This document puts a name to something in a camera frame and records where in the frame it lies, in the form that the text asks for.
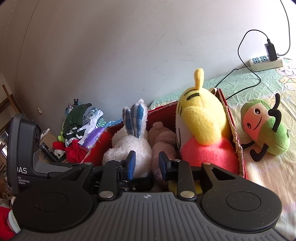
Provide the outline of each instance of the bunny ear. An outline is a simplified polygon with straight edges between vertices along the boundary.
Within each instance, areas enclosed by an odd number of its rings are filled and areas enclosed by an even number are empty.
[[[122,118],[126,131],[129,135],[133,135],[133,127],[131,123],[131,110],[128,107],[124,107],[122,110]]]
[[[148,108],[140,99],[131,107],[131,124],[133,135],[137,138],[143,137],[146,129]]]

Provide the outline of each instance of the metal rivet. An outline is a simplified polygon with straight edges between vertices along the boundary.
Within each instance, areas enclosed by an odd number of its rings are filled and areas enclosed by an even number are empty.
[[[111,191],[102,191],[99,193],[100,197],[102,198],[111,198],[114,196],[114,193]]]
[[[192,198],[194,197],[194,192],[191,191],[183,191],[180,193],[180,196],[183,198]]]

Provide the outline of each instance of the cartoon bear print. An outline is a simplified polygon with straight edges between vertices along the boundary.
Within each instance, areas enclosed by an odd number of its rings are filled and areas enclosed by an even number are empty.
[[[284,67],[276,68],[276,71],[283,76],[279,82],[283,83],[286,89],[296,91],[296,64],[285,63]]]

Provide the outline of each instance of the bed sheet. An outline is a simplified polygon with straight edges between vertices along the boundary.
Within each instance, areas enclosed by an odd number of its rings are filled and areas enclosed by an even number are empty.
[[[251,141],[244,133],[240,124],[240,109],[242,105],[254,98],[267,101],[270,106],[275,103],[275,93],[280,93],[281,102],[278,109],[282,113],[282,121],[291,130],[291,144],[287,152],[275,156],[267,153],[260,162],[254,162],[250,157],[250,149],[259,152],[260,148],[253,145],[243,151],[247,178],[264,186],[280,197],[283,211],[276,225],[276,230],[288,240],[296,237],[296,63],[286,59],[282,68],[257,72],[262,82],[257,87],[245,90],[229,100],[228,106],[232,113],[241,143]],[[223,76],[205,81],[204,88],[211,88]],[[234,92],[258,83],[258,78],[246,68],[233,72],[218,87],[222,89],[227,98]],[[171,100],[178,100],[183,90],[170,95],[170,99],[162,97],[155,100],[151,109]]]

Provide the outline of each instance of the blue fabric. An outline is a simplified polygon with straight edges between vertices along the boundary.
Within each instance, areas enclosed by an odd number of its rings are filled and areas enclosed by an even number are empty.
[[[133,135],[140,137],[141,125],[144,116],[144,108],[142,104],[137,103],[131,107],[131,125],[133,127]]]
[[[123,118],[124,126],[126,127],[126,131],[128,132],[129,135],[133,135],[130,108],[124,108],[122,110],[122,118]]]
[[[123,119],[122,118],[119,119],[119,120],[117,120],[117,121],[111,120],[106,125],[104,125],[104,127],[115,126],[115,125],[117,125],[117,124],[119,124],[121,122],[123,122]]]

